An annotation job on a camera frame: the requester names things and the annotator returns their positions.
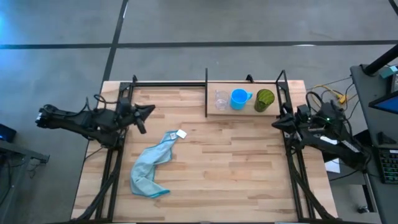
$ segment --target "green cup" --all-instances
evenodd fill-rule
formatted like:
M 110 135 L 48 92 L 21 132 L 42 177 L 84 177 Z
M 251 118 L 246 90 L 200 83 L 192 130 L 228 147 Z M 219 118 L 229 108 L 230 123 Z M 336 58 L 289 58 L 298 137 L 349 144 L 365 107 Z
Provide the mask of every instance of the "green cup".
M 269 105 L 275 101 L 275 95 L 270 90 L 259 90 L 257 92 L 256 102 L 254 103 L 254 109 L 257 112 L 264 112 Z

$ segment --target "blue cup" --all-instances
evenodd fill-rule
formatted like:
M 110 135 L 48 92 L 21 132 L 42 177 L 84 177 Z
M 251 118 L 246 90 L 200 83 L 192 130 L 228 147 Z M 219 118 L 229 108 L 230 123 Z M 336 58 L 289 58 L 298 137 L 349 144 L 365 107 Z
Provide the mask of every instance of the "blue cup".
M 234 110 L 241 110 L 248 100 L 251 99 L 253 93 L 249 93 L 243 89 L 235 89 L 231 93 L 231 107 Z

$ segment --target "wooden table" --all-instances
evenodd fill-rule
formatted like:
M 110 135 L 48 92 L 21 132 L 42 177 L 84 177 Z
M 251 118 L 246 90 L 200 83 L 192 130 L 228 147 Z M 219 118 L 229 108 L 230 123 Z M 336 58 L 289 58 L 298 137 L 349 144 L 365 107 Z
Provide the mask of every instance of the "wooden table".
M 101 94 L 107 101 L 116 100 L 119 84 L 104 82 Z M 289 89 L 294 108 L 305 103 L 302 80 L 289 81 Z M 114 222 L 297 221 L 282 134 L 271 127 L 275 116 L 206 118 L 204 92 L 203 87 L 134 89 L 134 103 L 155 104 L 156 109 L 145 122 L 147 134 L 129 128 Z M 188 135 L 176 142 L 172 161 L 158 166 L 155 175 L 155 181 L 171 193 L 156 199 L 133 195 L 129 179 L 134 161 L 173 129 Z M 87 154 L 98 148 L 91 142 Z M 306 147 L 303 156 L 311 190 L 337 217 L 321 152 Z M 98 193 L 105 157 L 103 150 L 84 163 L 72 218 L 81 215 Z M 306 214 L 302 192 L 300 198 Z

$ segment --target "light blue cloth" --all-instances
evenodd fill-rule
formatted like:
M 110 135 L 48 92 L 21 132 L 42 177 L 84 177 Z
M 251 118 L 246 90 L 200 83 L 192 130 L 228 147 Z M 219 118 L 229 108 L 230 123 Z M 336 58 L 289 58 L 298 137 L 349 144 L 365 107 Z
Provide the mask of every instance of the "light blue cloth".
M 172 146 L 178 139 L 176 133 L 177 131 L 166 132 L 158 145 L 146 148 L 138 157 L 130 173 L 133 194 L 156 198 L 170 192 L 154 182 L 155 167 L 172 159 Z

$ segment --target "gray floor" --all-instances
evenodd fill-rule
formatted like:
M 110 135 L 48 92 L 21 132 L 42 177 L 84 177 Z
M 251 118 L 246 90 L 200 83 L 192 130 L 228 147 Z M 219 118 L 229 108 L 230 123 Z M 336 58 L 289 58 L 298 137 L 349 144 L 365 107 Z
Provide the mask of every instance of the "gray floor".
M 121 3 L 0 1 L 0 44 L 110 43 Z M 397 22 L 388 0 L 130 0 L 119 42 L 394 40 Z M 272 80 L 286 69 L 289 79 L 305 80 L 310 88 L 348 77 L 351 65 L 368 63 L 391 47 L 118 49 L 110 80 L 133 74 L 140 80 L 202 80 L 205 68 L 213 80 L 241 80 L 249 73 Z M 15 223 L 69 219 L 87 141 L 37 128 L 34 120 L 46 103 L 77 111 L 86 96 L 91 100 L 108 54 L 109 49 L 0 50 L 0 123 L 18 131 L 16 143 L 51 155 L 33 179 L 26 175 Z M 331 87 L 345 91 L 350 83 Z M 351 123 L 354 133 L 366 129 L 360 106 Z M 332 191 L 341 218 L 379 222 L 377 214 L 356 213 L 363 203 L 360 190 L 333 184 Z

